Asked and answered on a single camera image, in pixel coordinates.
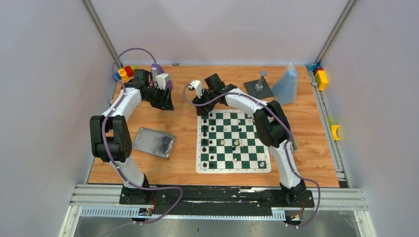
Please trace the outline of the dark grey lego baseplate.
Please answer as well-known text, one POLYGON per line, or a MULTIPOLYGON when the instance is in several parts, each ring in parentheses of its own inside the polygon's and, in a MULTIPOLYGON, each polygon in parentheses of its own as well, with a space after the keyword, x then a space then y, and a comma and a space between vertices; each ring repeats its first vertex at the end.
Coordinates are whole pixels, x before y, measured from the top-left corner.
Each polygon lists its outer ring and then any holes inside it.
POLYGON ((259 89, 256 85, 258 84, 259 80, 252 80, 248 82, 244 82, 244 87, 248 95, 256 98, 256 99, 266 99, 273 97, 273 93, 271 88, 269 87, 266 79, 263 79, 260 83, 261 89, 259 89))

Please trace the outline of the purple metronome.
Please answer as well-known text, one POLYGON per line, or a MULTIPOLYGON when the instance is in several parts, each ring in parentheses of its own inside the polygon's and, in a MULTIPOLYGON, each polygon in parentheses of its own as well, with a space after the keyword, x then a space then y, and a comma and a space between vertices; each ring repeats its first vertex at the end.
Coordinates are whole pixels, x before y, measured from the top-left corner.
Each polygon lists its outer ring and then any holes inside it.
POLYGON ((152 87, 157 88, 157 83, 155 82, 155 76, 166 73, 164 69, 161 67, 160 64, 153 63, 151 65, 151 73, 152 73, 152 87))

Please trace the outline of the silver tin lid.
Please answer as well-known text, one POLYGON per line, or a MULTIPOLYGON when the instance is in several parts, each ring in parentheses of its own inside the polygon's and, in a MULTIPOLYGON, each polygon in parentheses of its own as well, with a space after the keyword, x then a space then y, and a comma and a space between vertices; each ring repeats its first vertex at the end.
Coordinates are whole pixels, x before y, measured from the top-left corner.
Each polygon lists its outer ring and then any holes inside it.
POLYGON ((167 159, 174 147, 176 137, 172 134, 141 127, 133 140, 135 150, 167 159))

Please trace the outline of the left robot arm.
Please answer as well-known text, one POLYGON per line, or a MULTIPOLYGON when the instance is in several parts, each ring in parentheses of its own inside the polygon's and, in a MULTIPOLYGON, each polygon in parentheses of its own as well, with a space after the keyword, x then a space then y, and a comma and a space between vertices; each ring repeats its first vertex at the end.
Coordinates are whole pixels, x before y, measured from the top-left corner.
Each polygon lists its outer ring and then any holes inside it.
POLYGON ((135 164, 131 152, 133 144, 127 121, 138 104, 145 101, 153 108, 173 111, 171 75, 136 69, 133 78, 123 83, 116 101, 99 116, 89 121, 92 154, 111 165, 123 180, 125 190, 139 204, 151 199, 146 175, 135 164))

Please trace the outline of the yellow wooden cylinder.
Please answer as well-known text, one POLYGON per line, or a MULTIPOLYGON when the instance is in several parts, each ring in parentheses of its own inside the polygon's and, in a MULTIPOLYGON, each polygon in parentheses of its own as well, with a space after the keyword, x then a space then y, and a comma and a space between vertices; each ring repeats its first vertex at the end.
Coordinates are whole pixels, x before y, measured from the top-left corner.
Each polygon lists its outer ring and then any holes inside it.
POLYGON ((123 68, 120 68, 120 69, 118 70, 118 75, 119 75, 120 80, 127 80, 127 79, 128 79, 127 72, 126 72, 126 70, 125 70, 125 69, 123 69, 123 68))

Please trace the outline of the grey lego tower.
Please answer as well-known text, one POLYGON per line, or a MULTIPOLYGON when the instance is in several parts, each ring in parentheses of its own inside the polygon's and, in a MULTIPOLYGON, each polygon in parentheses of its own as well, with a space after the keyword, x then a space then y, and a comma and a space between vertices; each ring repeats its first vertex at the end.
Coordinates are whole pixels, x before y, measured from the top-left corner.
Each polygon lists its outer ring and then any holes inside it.
POLYGON ((265 77, 267 76, 267 72, 265 70, 261 70, 261 71, 259 71, 259 74, 260 74, 259 80, 255 84, 256 91, 262 91, 263 90, 263 88, 264 88, 263 81, 264 81, 265 77))

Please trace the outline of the colourful lego brick stack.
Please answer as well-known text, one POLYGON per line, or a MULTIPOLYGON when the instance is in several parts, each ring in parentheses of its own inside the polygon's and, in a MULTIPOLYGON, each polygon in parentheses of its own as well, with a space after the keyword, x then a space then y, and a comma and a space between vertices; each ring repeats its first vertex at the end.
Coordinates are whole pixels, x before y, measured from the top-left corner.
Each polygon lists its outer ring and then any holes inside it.
POLYGON ((323 67, 319 64, 307 64, 306 69, 313 73, 318 90, 325 90, 328 86, 328 79, 323 67))

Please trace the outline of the red wooden cylinder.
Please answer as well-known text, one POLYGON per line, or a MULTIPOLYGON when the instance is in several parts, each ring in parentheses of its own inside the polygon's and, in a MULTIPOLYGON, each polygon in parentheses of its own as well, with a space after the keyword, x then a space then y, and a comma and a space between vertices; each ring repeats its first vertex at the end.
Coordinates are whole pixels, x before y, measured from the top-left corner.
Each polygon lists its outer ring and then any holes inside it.
POLYGON ((127 74, 127 76, 129 78, 130 77, 133 77, 133 75, 134 75, 134 69, 131 66, 125 66, 124 67, 124 70, 125 70, 125 72, 126 72, 126 74, 127 74))

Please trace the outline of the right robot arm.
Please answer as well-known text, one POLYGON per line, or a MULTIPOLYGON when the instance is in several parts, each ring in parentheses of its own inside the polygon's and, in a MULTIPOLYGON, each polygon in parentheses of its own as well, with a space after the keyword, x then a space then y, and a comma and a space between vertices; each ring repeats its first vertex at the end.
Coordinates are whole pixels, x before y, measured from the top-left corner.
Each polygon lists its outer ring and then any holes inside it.
POLYGON ((188 103, 195 106, 199 116, 208 115, 216 104, 233 107, 250 116, 259 140, 268 148, 279 170, 281 198, 286 205, 295 206, 301 201, 306 185, 292 156, 294 137, 279 102, 263 101, 246 94, 235 85, 225 85, 218 74, 206 78, 205 83, 207 88, 199 80, 193 80, 184 87, 184 91, 196 93, 188 103))

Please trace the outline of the green white chess board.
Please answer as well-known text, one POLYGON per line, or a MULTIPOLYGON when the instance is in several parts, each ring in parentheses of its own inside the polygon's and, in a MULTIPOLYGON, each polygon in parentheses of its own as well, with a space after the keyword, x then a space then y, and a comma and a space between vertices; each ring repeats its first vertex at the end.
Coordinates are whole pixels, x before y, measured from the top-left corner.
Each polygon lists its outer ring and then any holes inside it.
POLYGON ((270 154, 253 119, 240 110, 213 110, 197 117, 196 172, 269 173, 270 154))

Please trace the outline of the blue plastic bag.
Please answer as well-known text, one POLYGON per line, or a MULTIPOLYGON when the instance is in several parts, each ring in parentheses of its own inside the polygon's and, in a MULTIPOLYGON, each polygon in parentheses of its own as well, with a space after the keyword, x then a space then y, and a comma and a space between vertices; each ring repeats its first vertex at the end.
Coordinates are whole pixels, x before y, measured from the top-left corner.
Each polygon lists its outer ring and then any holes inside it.
POLYGON ((297 97, 298 72, 292 63, 287 68, 271 88, 273 96, 280 105, 292 104, 297 97))

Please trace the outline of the blue wooden block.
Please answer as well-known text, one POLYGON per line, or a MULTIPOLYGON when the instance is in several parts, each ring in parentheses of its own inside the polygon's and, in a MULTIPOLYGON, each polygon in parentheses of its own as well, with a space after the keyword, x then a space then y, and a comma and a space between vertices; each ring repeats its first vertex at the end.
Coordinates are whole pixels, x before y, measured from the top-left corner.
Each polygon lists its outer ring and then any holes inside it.
POLYGON ((122 80, 122 78, 121 78, 121 76, 120 76, 120 74, 119 74, 119 73, 114 73, 114 74, 113 74, 113 79, 114 79, 114 81, 119 81, 119 80, 122 80))

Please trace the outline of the yellow curved block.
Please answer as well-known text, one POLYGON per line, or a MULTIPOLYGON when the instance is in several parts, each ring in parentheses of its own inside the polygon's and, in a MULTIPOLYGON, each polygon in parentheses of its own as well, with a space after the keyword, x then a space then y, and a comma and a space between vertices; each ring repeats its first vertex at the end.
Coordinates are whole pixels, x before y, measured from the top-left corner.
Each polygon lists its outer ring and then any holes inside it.
POLYGON ((327 120, 328 120, 328 124, 332 133, 333 140, 339 141, 340 140, 340 136, 338 134, 339 125, 333 123, 331 116, 327 116, 327 120))

